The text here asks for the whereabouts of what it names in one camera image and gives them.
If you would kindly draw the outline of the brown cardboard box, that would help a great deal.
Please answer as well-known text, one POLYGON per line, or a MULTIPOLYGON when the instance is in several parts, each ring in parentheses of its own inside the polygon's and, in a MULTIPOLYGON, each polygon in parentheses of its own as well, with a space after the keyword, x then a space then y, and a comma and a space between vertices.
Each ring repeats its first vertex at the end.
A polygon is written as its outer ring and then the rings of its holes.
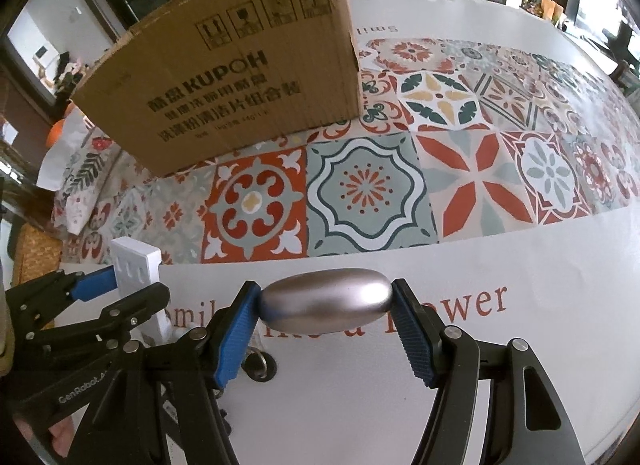
POLYGON ((349 0, 171 0, 72 98, 157 176, 349 120, 362 103, 349 0))

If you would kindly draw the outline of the orange fruit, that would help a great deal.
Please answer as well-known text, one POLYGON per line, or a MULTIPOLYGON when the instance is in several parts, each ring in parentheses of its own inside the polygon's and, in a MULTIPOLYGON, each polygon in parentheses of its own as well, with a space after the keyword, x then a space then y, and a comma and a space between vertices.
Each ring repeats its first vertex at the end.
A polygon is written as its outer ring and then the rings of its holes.
POLYGON ((58 140, 58 138, 60 138, 60 136, 62 135, 62 130, 63 130, 63 126, 65 123, 65 120, 67 118, 68 115, 70 115, 70 113, 73 112, 73 110, 75 109, 75 104, 73 102, 70 102, 67 104, 67 107, 63 113, 63 117, 56 121, 53 126, 51 127, 51 129, 49 130, 47 139, 46 139, 46 148, 50 149, 50 147, 53 146, 53 144, 55 144, 56 140, 58 140))

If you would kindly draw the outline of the patterned tile table runner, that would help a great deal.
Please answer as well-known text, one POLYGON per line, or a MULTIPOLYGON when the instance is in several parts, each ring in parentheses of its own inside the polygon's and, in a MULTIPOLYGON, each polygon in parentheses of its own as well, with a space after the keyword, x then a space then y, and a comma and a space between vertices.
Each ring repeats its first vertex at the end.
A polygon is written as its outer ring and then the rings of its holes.
POLYGON ((67 263, 132 237, 167 265, 334 256, 551 225, 639 197, 639 118, 611 78, 464 40, 360 50, 352 120, 164 178, 120 151, 67 263))

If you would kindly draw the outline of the woven wicker chair seat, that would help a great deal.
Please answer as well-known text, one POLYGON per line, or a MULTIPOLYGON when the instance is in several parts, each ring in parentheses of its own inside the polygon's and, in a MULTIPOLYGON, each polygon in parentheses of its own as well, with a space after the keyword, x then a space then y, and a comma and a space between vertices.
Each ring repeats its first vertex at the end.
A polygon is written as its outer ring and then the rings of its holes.
POLYGON ((12 285, 20 285, 58 270, 61 253, 60 240, 25 224, 17 237, 12 285))

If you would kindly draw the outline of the floral fabric tissue cover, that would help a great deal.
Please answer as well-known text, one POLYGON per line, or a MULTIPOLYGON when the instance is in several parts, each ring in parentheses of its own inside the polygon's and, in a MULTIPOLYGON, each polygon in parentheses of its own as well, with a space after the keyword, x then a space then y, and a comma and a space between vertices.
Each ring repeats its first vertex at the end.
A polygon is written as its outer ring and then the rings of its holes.
POLYGON ((81 233, 120 151, 119 145, 98 127, 88 133, 70 157, 61 189, 55 192, 54 228, 73 235, 81 233))

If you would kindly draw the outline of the silver egg-shaped object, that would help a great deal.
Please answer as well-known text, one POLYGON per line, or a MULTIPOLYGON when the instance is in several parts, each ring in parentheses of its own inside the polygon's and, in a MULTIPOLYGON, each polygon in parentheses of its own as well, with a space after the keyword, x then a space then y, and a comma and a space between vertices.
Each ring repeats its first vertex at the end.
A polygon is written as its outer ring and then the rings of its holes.
POLYGON ((386 315, 393 288, 371 269, 320 270, 285 277, 259 294, 259 319, 278 332, 322 335, 357 329, 386 315))

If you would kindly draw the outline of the white rectangular socket box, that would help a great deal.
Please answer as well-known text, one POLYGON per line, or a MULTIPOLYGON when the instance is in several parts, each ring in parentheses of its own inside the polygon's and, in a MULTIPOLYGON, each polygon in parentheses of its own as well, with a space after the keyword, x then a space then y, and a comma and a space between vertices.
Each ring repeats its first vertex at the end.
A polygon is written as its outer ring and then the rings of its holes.
MULTIPOLYGON (((129 296, 160 281, 162 252, 159 248, 132 237, 118 237, 111 242, 111 256, 120 296, 129 296)), ((142 322, 139 331, 148 346, 167 343, 172 326, 166 307, 142 322)))

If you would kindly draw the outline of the white tissue paper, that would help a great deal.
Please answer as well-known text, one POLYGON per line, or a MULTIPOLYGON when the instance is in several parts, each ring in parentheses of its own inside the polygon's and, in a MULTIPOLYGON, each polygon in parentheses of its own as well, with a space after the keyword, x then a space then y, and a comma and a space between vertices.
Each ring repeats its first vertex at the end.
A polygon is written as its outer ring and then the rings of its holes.
POLYGON ((92 123, 75 104, 75 109, 65 120, 62 135, 44 155, 36 182, 38 188, 53 192, 61 189, 65 168, 92 127, 92 123))

